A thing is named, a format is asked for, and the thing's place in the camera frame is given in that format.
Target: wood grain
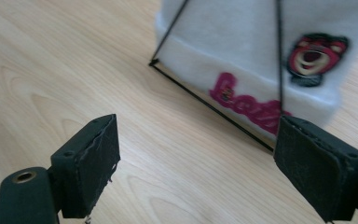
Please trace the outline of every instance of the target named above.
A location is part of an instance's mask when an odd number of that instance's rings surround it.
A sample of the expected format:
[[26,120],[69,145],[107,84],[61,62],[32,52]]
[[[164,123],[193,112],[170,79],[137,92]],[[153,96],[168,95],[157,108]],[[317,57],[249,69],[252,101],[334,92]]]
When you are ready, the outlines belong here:
[[[92,223],[323,223],[270,153],[147,67],[158,8],[0,0],[0,182],[116,113],[122,161]],[[342,95],[326,129],[358,147],[358,60]]]

